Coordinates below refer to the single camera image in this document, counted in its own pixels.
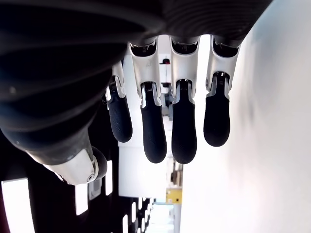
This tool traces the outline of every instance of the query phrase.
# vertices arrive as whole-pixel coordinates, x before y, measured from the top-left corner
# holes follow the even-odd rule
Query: black fingertip
[[[194,109],[195,105],[189,101],[186,83],[184,88],[181,87],[179,102],[173,104],[172,153],[180,164],[190,163],[196,154]]]
[[[215,95],[206,98],[204,138],[213,147],[226,143],[230,135],[229,100]]]
[[[153,99],[141,108],[144,150],[148,160],[154,164],[162,162],[166,156],[167,145],[164,132],[162,108]]]
[[[133,127],[126,96],[120,98],[117,91],[111,92],[108,102],[112,133],[119,142],[128,142],[132,138]]]

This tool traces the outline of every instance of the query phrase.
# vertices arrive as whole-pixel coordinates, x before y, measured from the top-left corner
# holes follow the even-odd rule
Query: fluorescent light
[[[147,207],[148,215],[150,215],[150,209],[151,209],[150,204],[148,204],[148,207]]]
[[[75,189],[76,215],[80,215],[88,209],[87,183],[78,184]]]
[[[2,181],[6,218],[11,233],[35,233],[30,208],[28,179]]]
[[[144,232],[145,231],[145,219],[142,218],[141,220],[141,232]]]
[[[142,197],[138,198],[138,209],[141,210],[142,209]]]
[[[106,196],[112,193],[112,161],[107,161],[107,173],[105,176],[105,190]]]
[[[124,215],[122,220],[123,233],[128,233],[127,215]]]
[[[132,204],[132,222],[135,222],[136,220],[136,202],[133,202]]]
[[[147,222],[147,221],[148,221],[148,211],[145,210],[145,222]]]

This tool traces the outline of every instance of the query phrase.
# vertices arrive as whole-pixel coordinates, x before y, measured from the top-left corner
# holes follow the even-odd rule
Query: white wall
[[[137,94],[133,62],[130,55],[125,56],[123,69],[133,136],[127,143],[119,142],[119,195],[165,199],[166,160],[160,164],[152,164],[145,155],[140,99]]]
[[[203,137],[202,38],[198,152],[184,166],[181,233],[311,232],[310,38],[311,1],[275,0],[242,44],[221,148]]]

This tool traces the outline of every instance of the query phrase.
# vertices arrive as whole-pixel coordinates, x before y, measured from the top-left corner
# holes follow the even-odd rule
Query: robotic arm
[[[197,147],[193,98],[200,35],[211,35],[204,137],[218,147],[230,133],[228,93],[240,44],[271,1],[153,1],[150,7],[143,0],[0,0],[0,128],[14,146],[69,184],[103,177],[106,159],[91,146],[87,128],[106,93],[114,137],[131,138],[120,62],[129,48],[144,150],[160,163],[167,145],[157,36],[168,34],[172,152],[178,162],[189,163]]]

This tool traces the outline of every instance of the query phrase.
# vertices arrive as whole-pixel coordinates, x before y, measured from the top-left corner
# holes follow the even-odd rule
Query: screw
[[[86,180],[86,182],[90,182],[90,181],[93,179],[93,177],[94,177],[94,173],[92,173],[92,174],[88,177],[88,179]]]

